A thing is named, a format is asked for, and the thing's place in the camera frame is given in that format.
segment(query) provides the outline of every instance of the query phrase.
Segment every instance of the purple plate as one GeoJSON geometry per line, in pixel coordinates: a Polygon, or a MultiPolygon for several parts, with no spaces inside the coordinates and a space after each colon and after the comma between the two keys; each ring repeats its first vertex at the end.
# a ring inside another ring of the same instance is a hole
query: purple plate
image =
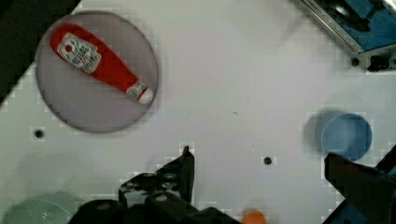
{"type": "Polygon", "coordinates": [[[78,13],[52,25],[35,54],[37,85],[49,109],[64,123],[90,133],[115,132],[141,119],[152,103],[139,104],[61,60],[52,51],[51,33],[64,22],[77,24],[104,41],[154,96],[158,89],[159,69],[153,49],[135,26],[110,13],[78,13]]]}

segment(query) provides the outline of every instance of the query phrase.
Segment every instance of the bottle label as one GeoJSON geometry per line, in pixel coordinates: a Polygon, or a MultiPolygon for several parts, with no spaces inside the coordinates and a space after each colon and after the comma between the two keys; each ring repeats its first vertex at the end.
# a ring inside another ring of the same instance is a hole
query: bottle label
{"type": "Polygon", "coordinates": [[[57,50],[67,62],[88,74],[96,70],[102,58],[95,45],[70,33],[64,36],[57,50]]]}
{"type": "Polygon", "coordinates": [[[126,91],[126,94],[137,100],[146,88],[147,87],[143,83],[136,81],[136,83],[126,91]]]}

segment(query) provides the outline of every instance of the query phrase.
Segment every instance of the red ketchup bottle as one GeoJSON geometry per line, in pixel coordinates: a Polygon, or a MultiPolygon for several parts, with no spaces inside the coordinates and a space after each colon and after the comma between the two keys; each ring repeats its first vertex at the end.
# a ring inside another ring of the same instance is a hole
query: red ketchup bottle
{"type": "Polygon", "coordinates": [[[152,101],[152,90],[139,81],[104,42],[83,28],[70,23],[57,27],[50,46],[63,60],[137,102],[146,105],[152,101]]]}

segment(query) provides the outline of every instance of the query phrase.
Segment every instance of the orange ball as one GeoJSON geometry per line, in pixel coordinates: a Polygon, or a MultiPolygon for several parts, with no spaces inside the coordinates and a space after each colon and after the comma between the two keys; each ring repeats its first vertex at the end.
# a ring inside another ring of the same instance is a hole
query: orange ball
{"type": "Polygon", "coordinates": [[[267,224],[267,221],[261,211],[253,210],[242,218],[242,224],[267,224]]]}

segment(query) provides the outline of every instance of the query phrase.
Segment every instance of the white table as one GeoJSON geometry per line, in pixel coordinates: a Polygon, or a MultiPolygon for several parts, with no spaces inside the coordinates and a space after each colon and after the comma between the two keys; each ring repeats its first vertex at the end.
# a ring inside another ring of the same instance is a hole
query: white table
{"type": "Polygon", "coordinates": [[[324,179],[312,116],[339,108],[367,118],[374,142],[363,164],[376,165],[396,142],[396,72],[351,68],[288,0],[83,0],[76,11],[93,9],[147,36],[162,70],[155,106],[122,132],[77,132],[42,101],[33,63],[0,108],[2,197],[67,189],[115,199],[125,180],[189,144],[198,208],[238,218],[253,207],[270,224],[321,223],[343,197],[324,179]],[[274,164],[263,164],[267,156],[274,164]]]}

